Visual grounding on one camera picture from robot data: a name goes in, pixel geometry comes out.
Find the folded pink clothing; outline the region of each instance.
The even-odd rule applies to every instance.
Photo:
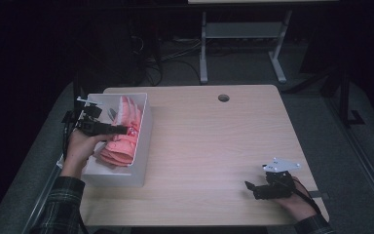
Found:
[[[134,101],[126,96],[121,96],[119,110],[112,126],[123,125],[128,127],[126,135],[115,135],[108,141],[101,151],[101,159],[105,162],[127,166],[132,163],[138,133],[141,123],[141,111]]]

